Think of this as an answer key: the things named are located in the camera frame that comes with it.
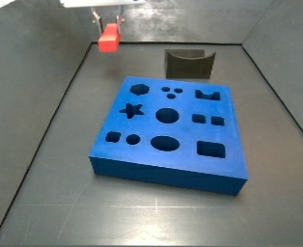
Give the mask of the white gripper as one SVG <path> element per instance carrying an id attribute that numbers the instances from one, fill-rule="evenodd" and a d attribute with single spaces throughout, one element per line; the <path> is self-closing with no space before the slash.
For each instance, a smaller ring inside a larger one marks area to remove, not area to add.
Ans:
<path id="1" fill-rule="evenodd" d="M 124 11 L 127 5 L 138 5 L 147 3 L 147 0 L 59 0 L 64 8 L 86 8 L 92 7 L 92 14 L 95 17 L 94 23 L 98 26 L 99 33 L 103 34 L 102 16 L 96 12 L 95 7 L 119 6 L 119 13 L 116 16 L 118 33 L 122 34 L 122 26 L 126 22 Z"/>

